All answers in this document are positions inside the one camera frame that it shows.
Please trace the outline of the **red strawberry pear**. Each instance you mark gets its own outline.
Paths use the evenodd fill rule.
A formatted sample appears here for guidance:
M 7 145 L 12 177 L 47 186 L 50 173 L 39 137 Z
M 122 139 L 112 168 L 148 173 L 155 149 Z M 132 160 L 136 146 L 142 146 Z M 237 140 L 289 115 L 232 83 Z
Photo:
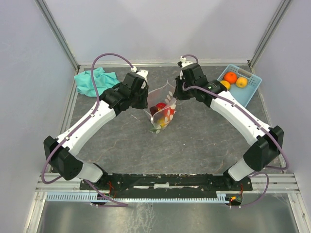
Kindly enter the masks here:
M 163 122 L 170 122 L 174 117 L 175 109 L 166 108 L 161 113 L 162 113 Z

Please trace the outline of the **dark purple avocado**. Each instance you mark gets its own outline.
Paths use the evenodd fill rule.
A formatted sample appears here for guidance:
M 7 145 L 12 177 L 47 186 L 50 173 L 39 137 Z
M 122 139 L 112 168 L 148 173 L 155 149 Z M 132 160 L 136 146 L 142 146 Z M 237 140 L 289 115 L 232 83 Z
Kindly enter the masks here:
M 150 110 L 151 116 L 153 116 L 154 114 L 156 114 L 158 112 L 158 108 L 156 106 L 150 107 L 149 110 Z

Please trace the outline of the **clear dotted zip bag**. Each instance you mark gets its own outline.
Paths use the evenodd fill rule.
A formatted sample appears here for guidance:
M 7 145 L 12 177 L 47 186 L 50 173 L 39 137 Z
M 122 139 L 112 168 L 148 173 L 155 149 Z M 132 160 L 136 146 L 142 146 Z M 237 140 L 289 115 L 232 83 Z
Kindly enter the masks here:
M 166 82 L 164 86 L 148 93 L 148 106 L 144 111 L 152 125 L 151 132 L 160 133 L 172 121 L 177 102 L 177 99 L 173 97 L 174 91 L 175 87 Z

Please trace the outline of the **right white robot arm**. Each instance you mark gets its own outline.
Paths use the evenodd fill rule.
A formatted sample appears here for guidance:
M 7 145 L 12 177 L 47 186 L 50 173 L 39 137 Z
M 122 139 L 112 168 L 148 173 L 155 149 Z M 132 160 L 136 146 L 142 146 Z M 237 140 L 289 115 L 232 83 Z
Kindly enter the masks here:
M 223 177 L 223 184 L 234 190 L 241 180 L 262 171 L 279 155 L 283 155 L 284 131 L 257 119 L 232 96 L 218 80 L 208 81 L 198 63 L 180 61 L 180 75 L 175 79 L 174 97 L 177 100 L 195 98 L 223 116 L 245 138 L 250 148 L 232 165 Z

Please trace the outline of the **green orange mango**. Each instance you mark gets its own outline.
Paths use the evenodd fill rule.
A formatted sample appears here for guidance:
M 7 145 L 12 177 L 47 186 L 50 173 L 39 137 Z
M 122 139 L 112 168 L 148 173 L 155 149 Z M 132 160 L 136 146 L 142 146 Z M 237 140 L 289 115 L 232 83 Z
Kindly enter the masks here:
M 170 122 L 168 121 L 167 117 L 159 119 L 157 122 L 152 123 L 152 128 L 150 131 L 152 133 L 160 133 L 160 131 L 164 130 L 169 123 Z

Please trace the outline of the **light blue plastic basket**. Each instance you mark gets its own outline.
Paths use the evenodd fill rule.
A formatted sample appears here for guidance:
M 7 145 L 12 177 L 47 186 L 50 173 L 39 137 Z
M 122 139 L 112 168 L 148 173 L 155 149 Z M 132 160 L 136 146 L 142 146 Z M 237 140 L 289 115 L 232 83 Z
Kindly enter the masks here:
M 240 82 L 247 80 L 245 87 L 240 87 L 238 84 L 234 83 L 230 85 L 231 95 L 244 107 L 248 105 L 255 92 L 259 88 L 262 79 L 252 74 L 236 65 L 229 64 L 225 70 L 218 77 L 218 81 L 222 81 L 225 76 L 229 77 L 232 73 L 235 73 L 234 77 L 242 78 Z

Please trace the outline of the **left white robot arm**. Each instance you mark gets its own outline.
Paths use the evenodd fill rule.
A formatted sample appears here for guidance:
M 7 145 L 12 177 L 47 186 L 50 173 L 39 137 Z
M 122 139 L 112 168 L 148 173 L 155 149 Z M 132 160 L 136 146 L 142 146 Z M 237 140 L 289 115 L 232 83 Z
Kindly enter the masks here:
M 89 180 L 96 189 L 107 185 L 106 172 L 94 163 L 77 158 L 85 143 L 106 123 L 129 108 L 147 108 L 148 71 L 127 73 L 117 88 L 105 90 L 99 102 L 71 128 L 56 138 L 43 141 L 46 159 L 66 181 L 73 178 Z

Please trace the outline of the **red apple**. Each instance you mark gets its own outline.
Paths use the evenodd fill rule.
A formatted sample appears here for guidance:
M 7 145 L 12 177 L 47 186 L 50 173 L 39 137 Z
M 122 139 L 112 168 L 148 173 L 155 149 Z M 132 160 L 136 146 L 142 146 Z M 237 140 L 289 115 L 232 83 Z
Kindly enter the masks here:
M 163 108 L 166 107 L 166 103 L 160 102 L 158 104 L 156 104 L 155 106 L 158 108 L 158 111 L 162 110 Z

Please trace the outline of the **yellow orange fruit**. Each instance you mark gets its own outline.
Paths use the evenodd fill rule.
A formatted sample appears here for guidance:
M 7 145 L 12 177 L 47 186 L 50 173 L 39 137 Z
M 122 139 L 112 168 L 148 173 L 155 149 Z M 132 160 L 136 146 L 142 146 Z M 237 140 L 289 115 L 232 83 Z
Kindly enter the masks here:
M 220 83 L 229 91 L 231 89 L 231 84 L 226 80 L 221 80 Z

